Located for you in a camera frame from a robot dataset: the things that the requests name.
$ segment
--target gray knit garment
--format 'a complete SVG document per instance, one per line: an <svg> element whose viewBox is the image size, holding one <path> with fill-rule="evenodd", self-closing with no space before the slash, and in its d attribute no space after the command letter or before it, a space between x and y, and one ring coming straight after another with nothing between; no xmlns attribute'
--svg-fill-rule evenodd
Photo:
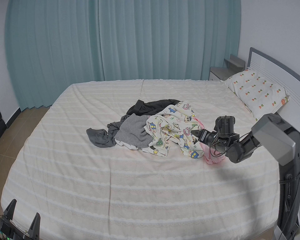
<svg viewBox="0 0 300 240"><path fill-rule="evenodd" d="M153 138L144 129L147 119L147 115L137 116L133 113L120 126L115 139L139 148L148 147Z"/></svg>

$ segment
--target headboard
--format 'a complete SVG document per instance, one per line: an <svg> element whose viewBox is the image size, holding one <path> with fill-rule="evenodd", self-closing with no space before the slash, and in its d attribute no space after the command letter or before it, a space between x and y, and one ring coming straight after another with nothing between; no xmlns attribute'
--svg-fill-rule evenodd
<svg viewBox="0 0 300 240"><path fill-rule="evenodd" d="M289 95L289 101L277 113L300 131L300 75L276 59L252 47L250 48L247 67L255 69L264 77L285 88Z"/></svg>

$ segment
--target white wall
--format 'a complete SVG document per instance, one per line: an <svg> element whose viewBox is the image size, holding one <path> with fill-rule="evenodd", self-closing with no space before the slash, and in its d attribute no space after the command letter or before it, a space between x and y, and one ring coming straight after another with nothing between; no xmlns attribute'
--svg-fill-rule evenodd
<svg viewBox="0 0 300 240"><path fill-rule="evenodd" d="M254 47L300 74L300 0L241 0L238 57Z"/></svg>
<svg viewBox="0 0 300 240"><path fill-rule="evenodd" d="M4 28L7 5L8 0L0 0L0 112L5 123L19 108L5 57Z"/></svg>

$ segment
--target nightstand drawer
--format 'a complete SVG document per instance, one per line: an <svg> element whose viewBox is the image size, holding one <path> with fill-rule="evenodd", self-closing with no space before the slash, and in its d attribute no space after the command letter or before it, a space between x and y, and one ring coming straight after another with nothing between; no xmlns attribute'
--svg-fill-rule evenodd
<svg viewBox="0 0 300 240"><path fill-rule="evenodd" d="M209 72L209 81L211 81L211 80L219 80L220 81L220 78L218 78L212 72Z"/></svg>

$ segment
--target gray headboard trim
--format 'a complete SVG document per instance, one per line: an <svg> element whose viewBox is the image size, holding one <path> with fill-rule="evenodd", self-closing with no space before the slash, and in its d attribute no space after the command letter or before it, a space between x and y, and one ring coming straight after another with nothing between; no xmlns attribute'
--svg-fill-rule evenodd
<svg viewBox="0 0 300 240"><path fill-rule="evenodd" d="M251 56L252 56L252 52L257 53L258 55L264 57L265 59L268 59L269 61L273 62L274 64L276 64L277 66L281 67L283 70L287 71L289 74L291 74L294 78L296 78L298 81L300 81L300 75L298 73L296 73L295 71L293 71L292 69L290 69L288 66L282 64L281 62L277 61L276 59L270 57L269 55L251 47L250 51L249 51L249 58L248 58L248 65L247 67L250 67L250 62L251 62Z"/></svg>

